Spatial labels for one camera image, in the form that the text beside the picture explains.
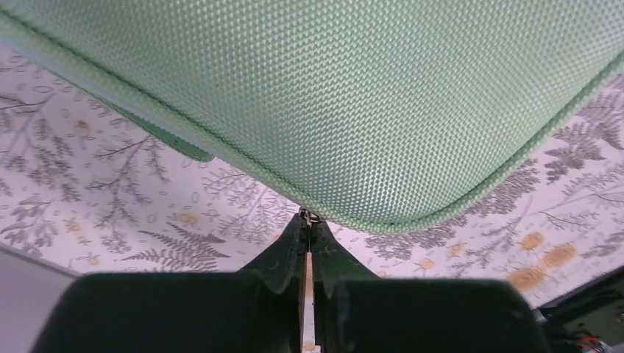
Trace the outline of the mint green medicine kit case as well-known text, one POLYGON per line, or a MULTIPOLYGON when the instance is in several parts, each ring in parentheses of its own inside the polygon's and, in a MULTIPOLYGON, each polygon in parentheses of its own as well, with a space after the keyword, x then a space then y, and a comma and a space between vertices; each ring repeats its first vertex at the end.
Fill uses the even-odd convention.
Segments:
POLYGON ((621 1, 3 1, 1 40, 338 224, 448 219, 623 65, 621 1))

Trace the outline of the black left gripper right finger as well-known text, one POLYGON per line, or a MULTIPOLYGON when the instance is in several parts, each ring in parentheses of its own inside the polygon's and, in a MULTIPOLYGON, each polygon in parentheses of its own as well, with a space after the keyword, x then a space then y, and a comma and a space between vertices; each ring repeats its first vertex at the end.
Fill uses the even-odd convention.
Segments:
POLYGON ((310 227, 314 326, 323 352, 548 352, 521 295, 492 279, 384 279, 325 222, 310 227))

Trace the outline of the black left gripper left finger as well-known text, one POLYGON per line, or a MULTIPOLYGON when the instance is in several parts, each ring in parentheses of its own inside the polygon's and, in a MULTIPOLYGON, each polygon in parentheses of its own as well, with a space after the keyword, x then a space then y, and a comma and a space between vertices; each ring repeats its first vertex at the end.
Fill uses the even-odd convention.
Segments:
POLYGON ((302 239, 296 214, 234 272, 97 273, 61 296, 34 352, 299 352, 302 239))

